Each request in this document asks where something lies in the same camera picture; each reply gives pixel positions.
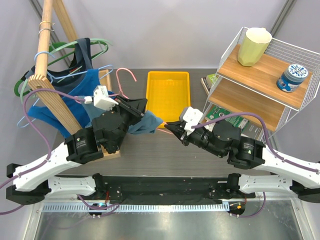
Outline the light blue wire hanger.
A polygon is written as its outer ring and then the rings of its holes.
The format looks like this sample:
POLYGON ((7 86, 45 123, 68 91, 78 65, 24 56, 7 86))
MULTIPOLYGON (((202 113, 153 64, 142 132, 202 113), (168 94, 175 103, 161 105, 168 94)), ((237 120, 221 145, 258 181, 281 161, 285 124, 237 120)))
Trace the light blue wire hanger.
MULTIPOLYGON (((94 58, 102 55, 102 51, 97 53, 96 55, 92 56, 91 59, 93 60, 94 58)), ((80 69, 83 67, 82 66, 82 63, 80 63, 80 65, 78 67, 77 66, 77 63, 76 62, 76 54, 74 54, 74 58, 71 62, 71 65, 70 67, 67 69, 67 70, 63 70, 61 72, 55 72, 55 71, 51 71, 51 70, 47 70, 47 75, 49 76, 49 80, 50 80, 50 83, 52 85, 57 85, 59 83, 62 82, 62 84, 70 84, 72 81, 70 80, 68 83, 67 83, 67 80, 65 80, 66 78, 69 78, 69 77, 74 77, 74 76, 77 76, 77 75, 82 75, 82 74, 85 74, 86 73, 86 70, 85 71, 80 71, 80 69)), ((102 66, 100 68, 98 68, 99 71, 104 71, 107 69, 107 67, 111 67, 111 70, 109 70, 105 75, 99 77, 99 79, 103 79, 104 77, 108 76, 113 70, 114 70, 114 66, 109 64, 109 65, 105 65, 105 66, 102 66)), ((34 74, 34 69, 32 68, 31 70, 27 71, 22 77, 21 79, 19 79, 15 86, 14 86, 14 94, 17 96, 17 97, 20 97, 20 101, 21 101, 21 104, 23 104, 23 100, 24 100, 24 96, 26 96, 27 94, 29 94, 31 92, 31 89, 30 90, 27 90, 27 91, 24 91, 26 86, 27 86, 27 81, 28 81, 28 77, 30 77, 31 75, 34 74)), ((38 103, 40 99, 37 98, 37 100, 33 103, 33 105, 31 107, 40 107, 40 106, 37 106, 36 104, 38 103)), ((30 125, 29 123, 25 124, 25 125, 21 125, 21 122, 25 119, 25 116, 23 116, 16 124, 16 126, 18 128, 25 128, 27 127, 28 125, 30 125)))

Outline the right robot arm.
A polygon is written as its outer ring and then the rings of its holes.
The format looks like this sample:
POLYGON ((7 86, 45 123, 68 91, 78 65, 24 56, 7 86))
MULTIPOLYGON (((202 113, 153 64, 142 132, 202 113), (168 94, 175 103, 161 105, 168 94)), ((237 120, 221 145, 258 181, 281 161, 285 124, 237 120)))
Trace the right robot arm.
POLYGON ((227 163, 242 170, 261 170, 269 175, 228 175, 226 193, 233 198, 255 192, 294 193, 305 202, 320 201, 320 164, 291 156, 280 156, 261 141, 241 135, 241 130, 221 120, 213 129, 199 124, 186 130, 185 121, 168 122, 164 126, 184 146, 193 144, 219 158, 227 157, 227 163))

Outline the light blue tank top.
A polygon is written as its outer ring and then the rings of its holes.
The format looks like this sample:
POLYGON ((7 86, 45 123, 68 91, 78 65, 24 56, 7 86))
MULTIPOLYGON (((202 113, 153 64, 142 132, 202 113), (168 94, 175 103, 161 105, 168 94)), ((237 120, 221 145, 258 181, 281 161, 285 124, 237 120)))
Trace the light blue tank top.
MULTIPOLYGON (((84 107, 84 110, 89 117, 89 122, 85 126, 86 128, 89 128, 92 126, 92 120, 99 117, 104 111, 95 107, 92 103, 82 103, 81 105, 84 107)), ((153 134, 155 133, 156 128, 162 123, 163 120, 160 117, 155 116, 151 111, 147 110, 138 123, 129 126, 127 133, 132 135, 153 134)))

